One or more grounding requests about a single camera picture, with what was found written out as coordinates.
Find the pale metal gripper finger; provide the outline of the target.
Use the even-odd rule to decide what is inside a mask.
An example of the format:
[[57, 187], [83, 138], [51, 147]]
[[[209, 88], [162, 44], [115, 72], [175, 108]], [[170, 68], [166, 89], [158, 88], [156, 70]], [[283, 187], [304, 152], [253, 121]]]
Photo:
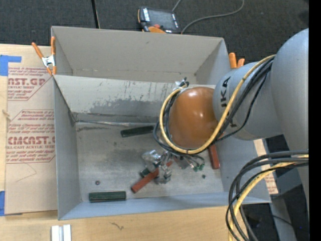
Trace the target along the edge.
[[173, 164], [173, 161], [169, 161], [165, 164], [161, 164], [158, 169], [158, 174], [154, 178], [154, 182], [156, 184], [166, 184], [171, 180], [172, 176], [172, 169], [171, 165]]
[[162, 161], [162, 156], [155, 150], [145, 152], [141, 157], [149, 171], [155, 171]]

